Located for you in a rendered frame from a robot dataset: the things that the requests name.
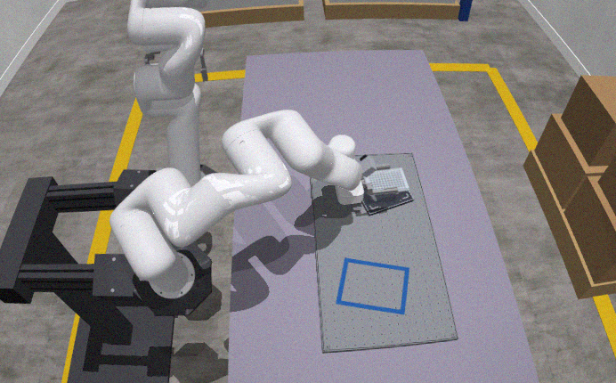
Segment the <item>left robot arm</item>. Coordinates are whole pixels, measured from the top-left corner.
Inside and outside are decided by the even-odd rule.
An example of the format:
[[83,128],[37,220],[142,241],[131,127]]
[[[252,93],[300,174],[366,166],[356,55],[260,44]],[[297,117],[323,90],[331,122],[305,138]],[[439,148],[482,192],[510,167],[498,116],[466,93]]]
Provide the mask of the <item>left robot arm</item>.
[[[173,117],[166,129],[169,167],[181,171],[191,187],[205,176],[202,171],[200,175],[201,91],[195,84],[194,66],[204,44],[206,24],[201,12],[190,7],[203,9],[208,2],[131,0],[127,21],[133,44],[173,45],[159,63],[137,68],[134,94],[144,116]],[[156,172],[169,167],[157,167]]]

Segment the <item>grey flat rectangular panel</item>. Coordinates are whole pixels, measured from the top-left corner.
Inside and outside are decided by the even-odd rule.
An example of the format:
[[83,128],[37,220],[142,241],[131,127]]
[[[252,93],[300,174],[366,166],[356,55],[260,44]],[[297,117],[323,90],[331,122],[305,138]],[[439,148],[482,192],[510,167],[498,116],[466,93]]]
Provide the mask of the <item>grey flat rectangular panel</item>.
[[[323,354],[458,340],[426,198],[410,153],[369,154],[402,167],[414,201],[369,216],[311,178]],[[409,268],[405,314],[336,304],[344,258]],[[341,301],[401,310],[405,271],[349,263]]]

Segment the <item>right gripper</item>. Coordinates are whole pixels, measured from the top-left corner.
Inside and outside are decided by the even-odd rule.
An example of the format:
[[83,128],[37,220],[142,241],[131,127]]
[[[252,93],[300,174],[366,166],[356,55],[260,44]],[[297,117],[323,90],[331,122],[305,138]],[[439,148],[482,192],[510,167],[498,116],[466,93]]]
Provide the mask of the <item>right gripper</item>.
[[[376,167],[377,167],[377,170],[390,169],[390,164],[380,164],[380,165],[376,165]],[[371,183],[364,183],[363,177],[361,178],[361,182],[358,185],[358,187],[354,189],[353,191],[347,191],[337,186],[335,186],[335,188],[336,188],[336,195],[337,195],[338,202],[343,205],[362,202],[364,188],[367,189],[368,195],[398,193],[397,187],[384,188],[383,190],[373,191]]]

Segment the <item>blue tape outline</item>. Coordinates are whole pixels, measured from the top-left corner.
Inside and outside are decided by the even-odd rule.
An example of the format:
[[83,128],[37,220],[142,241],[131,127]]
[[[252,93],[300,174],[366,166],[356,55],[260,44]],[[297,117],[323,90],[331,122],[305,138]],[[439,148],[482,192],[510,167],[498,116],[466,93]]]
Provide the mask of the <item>blue tape outline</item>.
[[[355,263],[355,264],[361,264],[361,265],[372,265],[372,266],[377,266],[377,267],[384,267],[384,268],[389,268],[389,269],[405,271],[404,283],[403,283],[403,291],[402,291],[402,299],[401,299],[401,310],[392,309],[392,308],[386,308],[386,307],[380,307],[380,306],[369,306],[369,305],[363,305],[363,304],[358,304],[358,303],[353,303],[353,302],[341,301],[342,294],[343,294],[343,289],[344,289],[344,281],[345,281],[345,276],[346,276],[348,262],[349,263]],[[341,275],[341,281],[340,281],[339,290],[338,290],[338,294],[337,294],[336,304],[343,305],[343,306],[353,306],[353,307],[365,308],[365,309],[370,309],[370,310],[377,310],[377,311],[394,313],[394,314],[405,314],[405,305],[406,305],[408,281],[409,281],[409,268],[408,267],[402,267],[402,266],[397,266],[397,265],[385,265],[385,264],[373,263],[373,262],[356,260],[356,259],[351,259],[351,258],[344,258],[344,266],[343,266],[343,271],[342,271],[342,275]]]

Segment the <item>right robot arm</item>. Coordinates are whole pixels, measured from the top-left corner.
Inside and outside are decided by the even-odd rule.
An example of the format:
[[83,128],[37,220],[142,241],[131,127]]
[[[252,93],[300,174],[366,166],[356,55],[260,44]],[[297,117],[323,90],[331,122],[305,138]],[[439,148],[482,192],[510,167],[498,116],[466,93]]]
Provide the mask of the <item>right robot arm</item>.
[[361,165],[354,160],[350,136],[336,135],[327,146],[295,110],[243,120],[222,137],[223,151],[238,175],[206,175],[191,187],[178,169],[164,168],[111,213],[110,227],[140,281],[149,281],[161,297],[182,297],[194,283],[195,270],[170,241],[186,247],[231,212],[276,200],[290,190],[291,176],[267,138],[295,171],[347,191],[377,171],[366,154]]

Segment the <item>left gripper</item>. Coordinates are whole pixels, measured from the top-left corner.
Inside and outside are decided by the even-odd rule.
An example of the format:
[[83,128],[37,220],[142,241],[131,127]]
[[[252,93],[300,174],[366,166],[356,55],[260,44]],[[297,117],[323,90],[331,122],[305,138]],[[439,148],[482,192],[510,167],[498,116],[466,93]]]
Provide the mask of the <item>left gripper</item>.
[[[148,45],[145,46],[143,45],[143,49],[145,52],[147,52],[148,54],[145,55],[144,61],[145,64],[150,64],[149,61],[154,60],[155,56],[154,54],[160,54],[160,52],[162,51],[167,51],[172,45]],[[201,75],[202,75],[202,79],[203,82],[208,81],[208,76],[207,76],[207,68],[206,68],[206,64],[205,64],[205,59],[204,59],[204,48],[202,48],[201,53],[200,53],[200,60],[201,60]]]

